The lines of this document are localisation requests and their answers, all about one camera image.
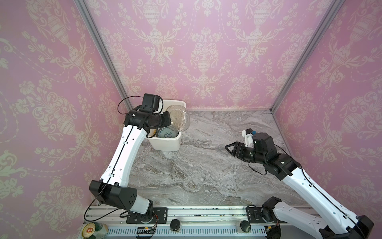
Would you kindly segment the small teal patterned plate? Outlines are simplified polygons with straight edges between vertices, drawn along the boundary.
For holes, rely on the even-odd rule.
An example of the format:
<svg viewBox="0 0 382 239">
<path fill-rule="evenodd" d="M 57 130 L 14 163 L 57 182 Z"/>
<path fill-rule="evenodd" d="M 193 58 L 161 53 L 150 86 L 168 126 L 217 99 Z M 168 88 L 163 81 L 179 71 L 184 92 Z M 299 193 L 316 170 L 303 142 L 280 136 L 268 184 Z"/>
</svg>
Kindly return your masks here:
<svg viewBox="0 0 382 239">
<path fill-rule="evenodd" d="M 174 131 L 169 127 L 163 127 L 158 130 L 156 137 L 158 138 L 175 138 L 179 135 L 178 131 Z"/>
</svg>

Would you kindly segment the clear glass plate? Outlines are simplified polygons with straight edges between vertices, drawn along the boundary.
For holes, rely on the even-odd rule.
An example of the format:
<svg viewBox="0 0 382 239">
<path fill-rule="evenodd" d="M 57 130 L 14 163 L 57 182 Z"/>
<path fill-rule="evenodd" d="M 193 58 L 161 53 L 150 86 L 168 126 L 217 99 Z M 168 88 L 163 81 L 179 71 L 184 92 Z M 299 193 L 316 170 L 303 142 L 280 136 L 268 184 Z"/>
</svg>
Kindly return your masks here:
<svg viewBox="0 0 382 239">
<path fill-rule="evenodd" d="M 191 124 L 190 116 L 187 109 L 181 105 L 170 105 L 166 112 L 170 115 L 171 124 L 169 129 L 177 132 L 186 131 Z"/>
</svg>

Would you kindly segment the white plastic bin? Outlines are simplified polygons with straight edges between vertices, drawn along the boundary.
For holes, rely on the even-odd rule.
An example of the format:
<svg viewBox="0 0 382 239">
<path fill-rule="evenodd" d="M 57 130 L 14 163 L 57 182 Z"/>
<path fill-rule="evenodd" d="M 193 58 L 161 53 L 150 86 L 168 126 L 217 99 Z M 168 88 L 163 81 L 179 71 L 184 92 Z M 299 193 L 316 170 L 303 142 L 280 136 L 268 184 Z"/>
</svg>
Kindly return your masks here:
<svg viewBox="0 0 382 239">
<path fill-rule="evenodd" d="M 178 100 L 164 100 L 163 112 L 167 110 L 168 107 L 172 105 L 179 105 L 186 108 L 187 104 L 183 101 Z M 156 137 L 158 131 L 150 130 L 150 136 L 153 138 L 148 138 L 151 146 L 155 150 L 161 151 L 178 151 L 181 146 L 182 132 L 173 133 L 173 137 Z"/>
</svg>

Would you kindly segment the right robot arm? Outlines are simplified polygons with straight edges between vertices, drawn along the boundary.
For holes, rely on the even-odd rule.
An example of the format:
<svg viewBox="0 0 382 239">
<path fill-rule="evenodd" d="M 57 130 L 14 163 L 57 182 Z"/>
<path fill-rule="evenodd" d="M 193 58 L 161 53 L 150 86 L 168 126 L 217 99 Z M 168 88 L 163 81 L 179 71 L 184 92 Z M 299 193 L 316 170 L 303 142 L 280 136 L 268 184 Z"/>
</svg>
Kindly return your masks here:
<svg viewBox="0 0 382 239">
<path fill-rule="evenodd" d="M 261 164 L 271 174 L 297 192 L 317 213 L 314 217 L 296 209 L 277 197 L 262 205 L 262 216 L 268 223 L 286 222 L 316 239 L 367 239 L 374 227 L 365 215 L 347 209 L 305 172 L 302 165 L 279 147 L 265 132 L 242 131 L 244 142 L 225 146 L 232 156 L 248 165 Z"/>
</svg>

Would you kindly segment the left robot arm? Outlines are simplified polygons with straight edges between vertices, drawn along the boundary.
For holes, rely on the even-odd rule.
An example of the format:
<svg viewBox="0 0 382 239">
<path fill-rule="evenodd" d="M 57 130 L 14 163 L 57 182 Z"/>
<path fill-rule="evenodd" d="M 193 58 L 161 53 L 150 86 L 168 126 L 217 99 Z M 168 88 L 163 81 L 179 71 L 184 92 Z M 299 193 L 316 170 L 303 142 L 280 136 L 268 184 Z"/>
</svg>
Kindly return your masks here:
<svg viewBox="0 0 382 239">
<path fill-rule="evenodd" d="M 128 187 L 130 171 L 138 149 L 152 129 L 171 124 L 169 112 L 131 111 L 115 153 L 99 180 L 90 183 L 89 190 L 100 203 L 135 214 L 139 220 L 149 222 L 154 216 L 153 202 L 138 195 L 135 188 Z"/>
</svg>

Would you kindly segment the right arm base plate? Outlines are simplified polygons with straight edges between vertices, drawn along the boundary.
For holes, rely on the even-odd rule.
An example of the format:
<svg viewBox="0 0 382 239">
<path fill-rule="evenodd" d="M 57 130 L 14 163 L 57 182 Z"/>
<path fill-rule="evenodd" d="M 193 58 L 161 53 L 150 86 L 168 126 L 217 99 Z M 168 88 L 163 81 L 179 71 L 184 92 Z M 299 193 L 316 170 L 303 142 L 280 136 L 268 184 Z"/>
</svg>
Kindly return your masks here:
<svg viewBox="0 0 382 239">
<path fill-rule="evenodd" d="M 252 224 L 278 224 L 285 223 L 276 219 L 273 211 L 270 209 L 259 208 L 254 205 L 249 205 L 246 207 L 246 214 L 248 221 Z"/>
</svg>

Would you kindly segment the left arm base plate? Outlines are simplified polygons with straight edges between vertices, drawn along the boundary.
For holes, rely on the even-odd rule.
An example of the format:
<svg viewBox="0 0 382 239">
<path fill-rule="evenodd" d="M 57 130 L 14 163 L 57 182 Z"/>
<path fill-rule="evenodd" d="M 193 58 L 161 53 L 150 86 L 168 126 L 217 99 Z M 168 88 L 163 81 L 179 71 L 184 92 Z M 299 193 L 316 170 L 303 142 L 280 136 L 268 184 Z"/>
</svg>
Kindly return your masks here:
<svg viewBox="0 0 382 239">
<path fill-rule="evenodd" d="M 166 224 L 168 219 L 168 208 L 155 207 L 149 209 L 146 214 L 128 212 L 127 224 Z"/>
</svg>

